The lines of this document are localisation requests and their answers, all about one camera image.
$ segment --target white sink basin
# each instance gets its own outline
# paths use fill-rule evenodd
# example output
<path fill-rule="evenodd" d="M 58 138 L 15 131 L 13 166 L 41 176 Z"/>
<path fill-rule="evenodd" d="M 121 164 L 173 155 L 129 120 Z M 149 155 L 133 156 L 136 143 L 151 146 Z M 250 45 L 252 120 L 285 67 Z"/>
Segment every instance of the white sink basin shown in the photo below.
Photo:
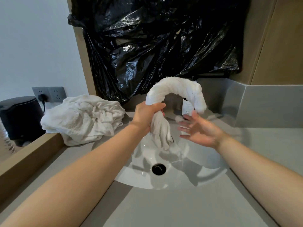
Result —
<path fill-rule="evenodd" d="M 158 149 L 146 135 L 116 177 L 116 181 L 144 189 L 178 189 L 201 186 L 227 171 L 227 164 L 212 148 L 179 138 L 178 124 L 170 121 L 174 143 L 169 150 Z M 155 175 L 152 166 L 166 167 Z"/>

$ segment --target person's left arm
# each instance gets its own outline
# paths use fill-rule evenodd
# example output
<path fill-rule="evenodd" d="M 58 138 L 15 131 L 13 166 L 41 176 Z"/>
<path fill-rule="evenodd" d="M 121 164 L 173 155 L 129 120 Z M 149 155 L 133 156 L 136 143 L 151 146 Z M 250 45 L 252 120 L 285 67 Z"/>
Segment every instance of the person's left arm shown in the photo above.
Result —
<path fill-rule="evenodd" d="M 164 107 L 165 103 L 138 104 L 133 121 L 127 127 L 50 178 L 1 227 L 78 227 L 149 132 L 154 113 Z"/>

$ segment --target wet towel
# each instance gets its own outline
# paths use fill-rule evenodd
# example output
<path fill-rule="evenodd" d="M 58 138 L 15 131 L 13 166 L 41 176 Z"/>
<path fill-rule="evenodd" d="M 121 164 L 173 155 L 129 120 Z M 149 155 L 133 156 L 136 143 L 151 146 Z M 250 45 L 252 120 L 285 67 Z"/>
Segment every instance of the wet towel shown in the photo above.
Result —
<path fill-rule="evenodd" d="M 202 87 L 197 82 L 179 77 L 167 77 L 156 83 L 146 96 L 146 104 L 160 103 L 169 93 L 174 93 L 186 98 L 192 103 L 198 113 L 206 110 L 206 103 L 202 94 Z M 165 150 L 173 142 L 170 126 L 161 111 L 156 112 L 151 122 L 152 139 L 157 147 Z"/>
<path fill-rule="evenodd" d="M 125 110 L 117 101 L 98 96 L 68 97 L 63 103 L 47 110 L 41 125 L 47 133 L 60 133 L 67 146 L 96 141 L 113 136 L 122 125 Z"/>

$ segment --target white wall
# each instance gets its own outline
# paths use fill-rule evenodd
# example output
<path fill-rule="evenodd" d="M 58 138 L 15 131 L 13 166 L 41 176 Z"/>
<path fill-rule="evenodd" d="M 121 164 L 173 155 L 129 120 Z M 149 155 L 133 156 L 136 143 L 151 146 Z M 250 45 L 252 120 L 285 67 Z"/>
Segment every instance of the white wall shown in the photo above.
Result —
<path fill-rule="evenodd" d="M 0 0 L 0 100 L 31 87 L 88 94 L 66 0 Z"/>

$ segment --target forearm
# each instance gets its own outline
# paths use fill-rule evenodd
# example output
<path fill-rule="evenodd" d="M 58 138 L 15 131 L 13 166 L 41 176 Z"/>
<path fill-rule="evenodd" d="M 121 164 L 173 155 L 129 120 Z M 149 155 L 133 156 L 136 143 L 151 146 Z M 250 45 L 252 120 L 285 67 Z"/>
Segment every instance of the forearm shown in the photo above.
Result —
<path fill-rule="evenodd" d="M 59 172 L 15 210 L 3 226 L 79 226 L 104 195 L 144 133 L 128 125 Z"/>
<path fill-rule="evenodd" d="M 218 152 L 281 226 L 303 226 L 303 177 L 225 138 Z"/>

